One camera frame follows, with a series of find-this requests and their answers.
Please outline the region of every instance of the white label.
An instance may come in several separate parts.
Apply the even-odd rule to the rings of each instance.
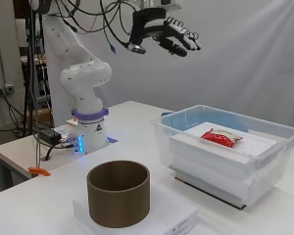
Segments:
[[[189,233],[198,224],[198,217],[196,213],[193,213],[189,217],[185,218],[176,227],[170,229],[164,235],[185,235]]]

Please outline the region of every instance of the white wall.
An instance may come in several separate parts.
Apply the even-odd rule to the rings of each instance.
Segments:
[[[16,93],[9,96],[9,100],[21,110],[24,102],[24,85],[13,0],[0,0],[0,45],[7,81],[14,84],[16,88]],[[3,86],[1,69],[0,86]],[[11,122],[8,108],[0,99],[0,125],[8,122]]]
[[[98,10],[97,2],[82,2]],[[294,0],[185,0],[173,15],[200,33],[202,52],[182,59],[146,40],[145,56],[116,42],[114,55],[103,34],[79,37],[113,68],[112,81],[97,89],[107,106],[127,100],[171,110],[205,104],[294,126]],[[91,25],[91,18],[81,19]],[[60,86],[51,50],[48,64],[60,124],[73,103]]]

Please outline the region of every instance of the red snack bag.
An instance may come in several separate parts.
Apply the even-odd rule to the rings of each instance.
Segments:
[[[228,131],[213,128],[206,132],[202,138],[230,148],[232,148],[237,141],[243,139],[243,137]]]

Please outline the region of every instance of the white table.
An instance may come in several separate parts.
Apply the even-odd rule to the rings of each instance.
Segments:
[[[116,116],[123,107],[134,109]],[[151,171],[152,182],[186,198],[200,216],[230,233],[294,234],[294,153],[276,187],[255,205],[239,211],[174,180],[173,172],[160,165],[150,120],[163,111],[132,102],[117,106],[107,118],[107,128],[119,143],[51,170],[50,177],[38,176],[0,193],[0,235],[81,235],[74,225],[72,200],[86,192],[88,171],[112,160],[143,163]]]
[[[105,117],[109,137],[123,140],[131,134],[135,128],[143,124],[150,124],[151,119],[158,117],[167,110],[142,105],[135,102],[126,102],[110,108],[110,114]],[[57,127],[55,130],[72,129],[68,124]],[[41,157],[46,156],[49,147],[41,145]],[[32,136],[0,145],[0,172],[3,179],[1,188],[7,189],[13,186],[11,171],[23,180],[31,179],[28,172],[30,166],[36,166],[35,161],[36,140]],[[50,171],[62,165],[71,163],[79,158],[81,154],[73,154],[71,150],[54,149],[50,155],[52,161],[41,162],[41,167]]]

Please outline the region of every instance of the brown cylinder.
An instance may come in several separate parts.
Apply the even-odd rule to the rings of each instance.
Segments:
[[[104,227],[128,227],[149,213],[150,173],[142,164],[100,164],[88,173],[87,189],[90,217]]]

